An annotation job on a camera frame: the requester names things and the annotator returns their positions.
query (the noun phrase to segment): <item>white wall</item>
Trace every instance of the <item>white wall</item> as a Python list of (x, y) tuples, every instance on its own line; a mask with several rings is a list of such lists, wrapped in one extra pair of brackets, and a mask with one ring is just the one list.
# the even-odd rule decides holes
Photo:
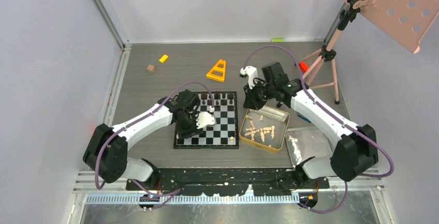
[[(385, 178), (399, 223), (437, 223), (439, 180), (439, 21), (412, 54), (362, 16), (335, 46), (352, 120), (375, 128), (392, 156)], [(384, 156), (379, 169), (388, 170)]]
[(324, 39), (340, 0), (110, 0), (132, 43)]
[(61, 223), (120, 49), (91, 0), (0, 0), (1, 223)]

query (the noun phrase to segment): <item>chessboard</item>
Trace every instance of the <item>chessboard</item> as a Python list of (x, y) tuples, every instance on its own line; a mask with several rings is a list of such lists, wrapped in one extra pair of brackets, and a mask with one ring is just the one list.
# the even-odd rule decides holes
[[(198, 111), (205, 112), (212, 99), (207, 92), (195, 92), (200, 98)], [(187, 139), (177, 139), (177, 130), (174, 134), (174, 149), (189, 148), (216, 148), (238, 149), (238, 111), (236, 92), (212, 92), (214, 101), (213, 115), (216, 118), (214, 126), (203, 129), (203, 133)]]

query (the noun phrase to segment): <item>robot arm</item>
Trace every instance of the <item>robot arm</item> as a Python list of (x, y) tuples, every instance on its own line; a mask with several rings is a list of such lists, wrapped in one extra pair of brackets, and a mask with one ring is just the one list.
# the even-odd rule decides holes
[[(97, 155), (103, 143), (117, 130), (126, 128), (124, 132), (114, 137), (105, 148), (99, 164), (99, 176), (106, 183), (112, 183), (120, 177), (145, 182), (153, 173), (154, 166), (147, 160), (127, 157), (128, 151), (137, 142), (152, 132), (172, 123), (176, 123), (177, 135), (183, 139), (202, 133), (203, 128), (208, 125), (215, 125), (213, 115), (208, 112), (197, 111), (200, 99), (189, 90), (180, 92), (174, 99), (169, 99), (154, 114), (138, 121), (157, 109), (164, 100), (162, 98), (152, 108), (127, 122), (112, 127), (105, 124), (96, 127), (84, 153), (83, 161), (90, 168), (95, 168)], [(212, 107), (209, 107), (208, 110), (211, 113), (213, 112)]]
[(331, 156), (312, 157), (296, 167), (300, 181), (307, 181), (322, 176), (338, 176), (345, 181), (351, 181), (356, 176), (378, 162), (377, 149), (366, 140), (341, 126), (333, 115), (345, 124), (357, 127), (357, 130), (376, 141), (375, 131), (369, 125), (359, 127), (321, 101), (311, 89), (308, 93), (303, 90), (299, 79), (289, 80), (279, 62), (262, 67), (265, 81), (254, 83), (257, 72), (246, 74), (246, 71), (255, 71), (254, 67), (247, 66), (241, 70), (241, 76), (248, 76), (248, 84), (244, 87), (244, 108), (260, 109), (267, 100), (276, 99), (284, 105), (301, 113), (319, 128), (333, 143), (336, 144)]

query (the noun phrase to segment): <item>small wooden cube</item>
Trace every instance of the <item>small wooden cube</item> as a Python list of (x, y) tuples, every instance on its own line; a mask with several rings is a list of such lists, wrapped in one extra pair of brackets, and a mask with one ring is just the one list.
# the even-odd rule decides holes
[(154, 73), (154, 72), (155, 72), (155, 66), (153, 66), (153, 65), (148, 65), (148, 67), (147, 67), (147, 71), (148, 71), (149, 73)]

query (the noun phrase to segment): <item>pink panel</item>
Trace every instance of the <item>pink panel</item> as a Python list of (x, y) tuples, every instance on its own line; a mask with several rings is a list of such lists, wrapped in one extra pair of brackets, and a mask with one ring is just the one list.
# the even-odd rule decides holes
[(419, 42), (439, 13), (439, 0), (370, 0), (367, 6), (361, 7), (360, 13), (416, 53)]

